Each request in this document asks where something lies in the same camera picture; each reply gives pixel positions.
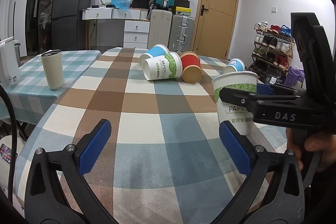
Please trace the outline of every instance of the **blue gripper pad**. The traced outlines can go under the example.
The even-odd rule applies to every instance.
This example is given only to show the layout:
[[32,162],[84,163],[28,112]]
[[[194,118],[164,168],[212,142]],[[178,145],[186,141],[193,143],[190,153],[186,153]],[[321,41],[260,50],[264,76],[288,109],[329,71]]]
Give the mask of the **blue gripper pad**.
[[251,142],[245,136],[241,136],[229,121],[220,124],[219,137],[239,173],[248,176],[255,161]]
[[272,95],[273,89],[269,85],[257,84],[257,93],[262,95]]
[[84,135],[78,142],[78,145],[80,145],[82,140],[83,142],[81,144],[85,144],[85,142],[88,141],[88,144],[83,147],[83,149],[78,149],[78,152],[81,152],[81,154],[78,155],[78,171],[82,176],[91,172],[101,151],[111,136],[111,131],[111,123],[108,120],[102,119],[90,134]]

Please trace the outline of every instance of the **refrigerator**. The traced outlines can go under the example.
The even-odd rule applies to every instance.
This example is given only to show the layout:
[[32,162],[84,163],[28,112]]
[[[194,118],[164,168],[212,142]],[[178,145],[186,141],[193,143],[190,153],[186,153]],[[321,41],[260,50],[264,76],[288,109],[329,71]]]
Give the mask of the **refrigerator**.
[[90,5],[91,0],[53,0],[51,17],[53,49],[62,51],[86,49],[82,9]]

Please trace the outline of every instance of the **blue shoe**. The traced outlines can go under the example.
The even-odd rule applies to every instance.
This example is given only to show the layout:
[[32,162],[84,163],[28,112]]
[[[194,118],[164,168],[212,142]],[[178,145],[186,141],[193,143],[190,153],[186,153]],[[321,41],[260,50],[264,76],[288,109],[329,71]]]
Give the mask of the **blue shoe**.
[[292,39],[291,29],[288,28],[286,25],[282,25],[279,35],[283,35],[285,37],[289,37],[290,39]]

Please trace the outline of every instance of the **red paper cup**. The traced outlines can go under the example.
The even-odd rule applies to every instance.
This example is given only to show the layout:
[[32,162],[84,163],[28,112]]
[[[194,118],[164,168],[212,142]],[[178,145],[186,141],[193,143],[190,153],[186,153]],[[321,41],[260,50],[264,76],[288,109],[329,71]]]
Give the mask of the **red paper cup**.
[[186,83],[195,84],[202,78],[200,58],[194,52],[183,52],[180,55],[182,61],[182,78]]

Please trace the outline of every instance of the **plaid tablecloth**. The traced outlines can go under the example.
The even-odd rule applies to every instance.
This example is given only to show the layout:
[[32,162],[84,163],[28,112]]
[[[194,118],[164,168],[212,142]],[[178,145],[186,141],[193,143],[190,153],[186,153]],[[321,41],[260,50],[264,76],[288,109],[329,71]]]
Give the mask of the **plaid tablecloth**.
[[[210,223],[223,210],[245,179],[218,135],[211,80],[225,64],[201,57],[203,77],[194,85],[181,79],[147,81],[138,63],[143,52],[105,52],[51,106],[18,157],[14,191],[19,199],[24,200],[37,148],[54,151],[76,144],[105,118],[112,135],[84,177],[117,221]],[[258,124],[249,138],[268,151],[285,150],[283,128]],[[254,204],[267,186],[265,180]]]
[[[34,57],[19,70],[21,80],[6,89],[11,98],[16,119],[37,124],[55,100],[70,87],[99,56],[100,51],[62,52],[65,83],[59,90],[51,90],[44,74],[42,63]],[[8,110],[0,98],[0,119],[9,118]]]

